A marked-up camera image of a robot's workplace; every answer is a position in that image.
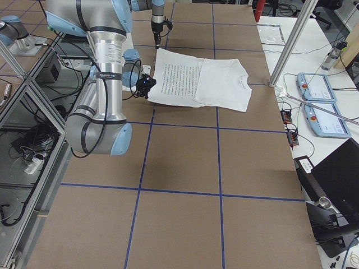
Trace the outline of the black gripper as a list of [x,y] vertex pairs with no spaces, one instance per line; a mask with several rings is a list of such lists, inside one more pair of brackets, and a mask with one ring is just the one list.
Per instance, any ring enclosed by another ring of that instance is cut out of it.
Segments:
[[148,74],[142,74],[141,78],[138,79],[136,83],[136,92],[137,97],[148,98],[148,93],[151,88],[157,84],[156,79],[150,77]]
[[168,32],[173,29],[172,21],[169,21],[166,17],[153,17],[151,21],[151,28],[154,33],[155,48],[159,49],[162,41],[161,33],[163,27],[166,26]]

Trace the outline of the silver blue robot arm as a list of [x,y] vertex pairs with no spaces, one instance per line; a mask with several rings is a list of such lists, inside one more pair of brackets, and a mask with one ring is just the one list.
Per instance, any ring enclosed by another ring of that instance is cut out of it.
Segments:
[[45,7],[52,29],[86,37],[93,50],[91,80],[65,124],[72,153],[78,158],[125,154],[132,127],[122,111],[122,89],[146,98],[156,80],[144,72],[138,51],[123,50],[122,44],[132,31],[131,14],[145,10],[152,12],[152,30],[160,39],[164,2],[47,1]]
[[155,49],[160,48],[162,38],[173,29],[172,21],[164,15],[164,0],[130,0],[130,10],[134,12],[151,10],[151,30],[154,36]]

